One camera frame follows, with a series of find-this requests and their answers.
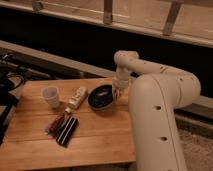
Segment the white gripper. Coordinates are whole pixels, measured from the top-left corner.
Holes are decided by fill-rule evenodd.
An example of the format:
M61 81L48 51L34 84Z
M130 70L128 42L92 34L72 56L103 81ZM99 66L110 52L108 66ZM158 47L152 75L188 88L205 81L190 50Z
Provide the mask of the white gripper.
M124 94L124 89L126 89L129 86L130 74L131 72L126 68L123 67L116 68L116 73L113 78L113 86L112 86L112 95L114 100L117 100L118 96L121 97Z

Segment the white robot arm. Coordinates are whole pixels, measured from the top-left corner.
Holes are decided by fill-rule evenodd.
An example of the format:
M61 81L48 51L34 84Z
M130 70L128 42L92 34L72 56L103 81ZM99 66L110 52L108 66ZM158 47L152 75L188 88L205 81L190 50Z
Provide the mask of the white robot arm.
M201 92L192 73L119 50L113 94L129 90L137 171L188 171L174 111L192 104Z

